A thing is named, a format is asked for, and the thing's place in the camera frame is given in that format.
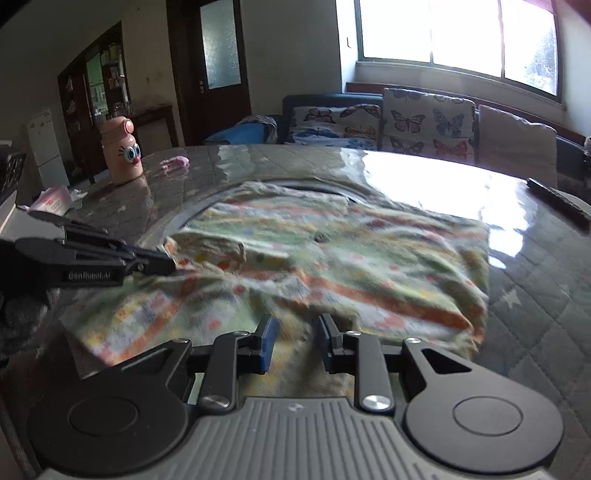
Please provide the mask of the colourful patterned child garment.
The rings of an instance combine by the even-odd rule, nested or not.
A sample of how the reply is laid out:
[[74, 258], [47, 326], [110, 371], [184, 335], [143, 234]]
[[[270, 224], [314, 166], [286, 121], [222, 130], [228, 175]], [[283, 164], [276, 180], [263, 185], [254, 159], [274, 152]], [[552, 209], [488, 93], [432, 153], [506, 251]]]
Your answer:
[[342, 396], [351, 377], [325, 374], [312, 344], [324, 313], [342, 330], [394, 345], [417, 337], [464, 358], [484, 338], [489, 229], [476, 220], [249, 182], [162, 250], [173, 275], [80, 292], [64, 312], [68, 333], [106, 365], [173, 338], [211, 344], [273, 315], [270, 372], [243, 378], [243, 393]]

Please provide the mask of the pink tissue pack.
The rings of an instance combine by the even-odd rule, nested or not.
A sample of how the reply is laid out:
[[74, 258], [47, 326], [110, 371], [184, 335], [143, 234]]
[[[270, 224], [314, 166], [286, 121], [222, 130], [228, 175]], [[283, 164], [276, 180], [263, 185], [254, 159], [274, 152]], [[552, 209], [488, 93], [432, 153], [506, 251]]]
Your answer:
[[58, 216], [64, 216], [69, 210], [81, 205], [87, 195], [78, 189], [69, 190], [65, 186], [50, 187], [41, 192], [31, 206], [24, 206], [26, 211], [43, 211]]

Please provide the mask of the white refrigerator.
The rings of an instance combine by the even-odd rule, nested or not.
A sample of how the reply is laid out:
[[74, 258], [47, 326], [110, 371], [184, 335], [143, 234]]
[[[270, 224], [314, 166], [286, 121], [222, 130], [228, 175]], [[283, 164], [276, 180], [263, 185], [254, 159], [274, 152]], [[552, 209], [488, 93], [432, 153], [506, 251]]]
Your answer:
[[34, 161], [44, 188], [69, 185], [59, 150], [51, 111], [46, 109], [32, 117], [27, 134]]

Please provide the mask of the pink cartoon face bottle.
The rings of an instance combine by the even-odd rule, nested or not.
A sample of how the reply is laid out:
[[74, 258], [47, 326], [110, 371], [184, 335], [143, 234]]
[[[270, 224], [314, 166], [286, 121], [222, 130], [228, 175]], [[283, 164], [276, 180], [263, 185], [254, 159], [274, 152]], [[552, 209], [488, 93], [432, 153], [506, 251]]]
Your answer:
[[143, 173], [141, 150], [133, 132], [132, 121], [124, 116], [107, 120], [100, 129], [103, 155], [115, 185], [126, 184]]

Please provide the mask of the small pink toy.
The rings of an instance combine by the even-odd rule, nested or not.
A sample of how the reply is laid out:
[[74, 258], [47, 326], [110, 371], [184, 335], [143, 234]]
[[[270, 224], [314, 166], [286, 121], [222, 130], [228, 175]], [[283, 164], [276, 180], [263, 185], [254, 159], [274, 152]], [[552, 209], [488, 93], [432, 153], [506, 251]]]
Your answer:
[[166, 175], [179, 174], [180, 172], [186, 172], [190, 166], [190, 161], [185, 156], [174, 156], [166, 160], [162, 160], [159, 163], [160, 169]]

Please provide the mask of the dark wooden display cabinet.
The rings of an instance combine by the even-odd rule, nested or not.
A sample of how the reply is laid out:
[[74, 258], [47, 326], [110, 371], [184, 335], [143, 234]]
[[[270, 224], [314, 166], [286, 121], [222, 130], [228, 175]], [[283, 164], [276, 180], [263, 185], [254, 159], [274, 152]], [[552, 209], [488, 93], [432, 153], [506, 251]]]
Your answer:
[[72, 158], [64, 162], [72, 184], [107, 169], [100, 129], [130, 114], [122, 26], [117, 23], [80, 53], [57, 77]]

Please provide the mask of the grey quilted star table cover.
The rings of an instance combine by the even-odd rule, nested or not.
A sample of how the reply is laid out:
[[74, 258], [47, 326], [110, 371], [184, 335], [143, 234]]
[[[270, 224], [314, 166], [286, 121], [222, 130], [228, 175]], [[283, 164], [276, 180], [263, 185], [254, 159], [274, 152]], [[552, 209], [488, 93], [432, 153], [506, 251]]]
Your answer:
[[590, 475], [590, 238], [517, 178], [380, 152], [280, 145], [194, 146], [183, 173], [163, 153], [125, 186], [100, 181], [73, 215], [124, 240], [155, 244], [168, 222], [220, 187], [250, 179], [322, 178], [355, 192], [475, 218], [491, 229], [490, 314], [478, 362], [554, 401], [566, 434], [552, 464], [560, 479]]

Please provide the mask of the left butterfly print cushion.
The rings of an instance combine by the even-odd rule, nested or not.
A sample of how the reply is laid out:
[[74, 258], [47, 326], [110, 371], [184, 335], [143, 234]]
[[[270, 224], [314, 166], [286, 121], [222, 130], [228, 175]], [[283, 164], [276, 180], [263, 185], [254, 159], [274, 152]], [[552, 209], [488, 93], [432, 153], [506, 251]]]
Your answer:
[[295, 107], [284, 142], [304, 146], [377, 150], [381, 119], [382, 108], [374, 104]]

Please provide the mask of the dark wooden door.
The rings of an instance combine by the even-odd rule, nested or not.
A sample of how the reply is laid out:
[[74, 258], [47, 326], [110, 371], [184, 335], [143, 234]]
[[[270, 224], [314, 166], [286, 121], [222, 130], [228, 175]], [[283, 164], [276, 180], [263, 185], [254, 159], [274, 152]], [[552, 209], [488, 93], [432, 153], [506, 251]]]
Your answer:
[[184, 142], [212, 134], [252, 113], [240, 3], [166, 3], [170, 56]]

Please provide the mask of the upright butterfly print cushion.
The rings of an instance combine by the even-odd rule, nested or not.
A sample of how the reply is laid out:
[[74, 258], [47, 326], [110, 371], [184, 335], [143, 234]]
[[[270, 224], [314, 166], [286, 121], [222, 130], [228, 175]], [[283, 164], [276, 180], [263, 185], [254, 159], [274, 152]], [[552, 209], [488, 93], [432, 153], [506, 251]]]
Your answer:
[[383, 91], [384, 151], [475, 163], [473, 101], [401, 88]]

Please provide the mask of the plain beige cushion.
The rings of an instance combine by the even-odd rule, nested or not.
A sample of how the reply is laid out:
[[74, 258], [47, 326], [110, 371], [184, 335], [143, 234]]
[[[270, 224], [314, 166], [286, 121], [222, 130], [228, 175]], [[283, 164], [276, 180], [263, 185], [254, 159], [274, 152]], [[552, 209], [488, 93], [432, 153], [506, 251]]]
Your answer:
[[478, 166], [557, 186], [555, 129], [485, 105], [479, 107], [478, 126]]

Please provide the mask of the black remote control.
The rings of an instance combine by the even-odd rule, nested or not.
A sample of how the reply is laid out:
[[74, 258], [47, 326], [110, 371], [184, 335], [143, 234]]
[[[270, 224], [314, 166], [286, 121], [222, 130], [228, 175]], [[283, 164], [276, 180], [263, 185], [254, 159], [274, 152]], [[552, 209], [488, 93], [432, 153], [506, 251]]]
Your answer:
[[584, 232], [590, 231], [590, 215], [581, 207], [567, 199], [564, 195], [558, 193], [555, 189], [548, 187], [533, 178], [528, 178], [526, 180], [526, 185], [533, 196], [558, 212], [578, 229]]

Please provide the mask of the dark blue sofa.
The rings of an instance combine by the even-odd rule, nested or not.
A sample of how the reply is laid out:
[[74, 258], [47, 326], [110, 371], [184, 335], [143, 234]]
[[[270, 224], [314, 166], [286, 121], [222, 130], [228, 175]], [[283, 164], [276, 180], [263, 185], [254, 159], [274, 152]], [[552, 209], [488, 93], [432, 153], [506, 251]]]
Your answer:
[[590, 147], [469, 98], [386, 88], [379, 95], [287, 96], [280, 115], [252, 115], [207, 143], [294, 144], [436, 158], [590, 193]]

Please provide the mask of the large window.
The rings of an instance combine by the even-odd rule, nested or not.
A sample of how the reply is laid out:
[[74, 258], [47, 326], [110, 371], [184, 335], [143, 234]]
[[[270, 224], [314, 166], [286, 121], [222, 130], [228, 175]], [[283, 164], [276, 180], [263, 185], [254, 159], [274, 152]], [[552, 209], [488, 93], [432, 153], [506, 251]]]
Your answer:
[[341, 82], [464, 92], [560, 117], [554, 1], [339, 1]]

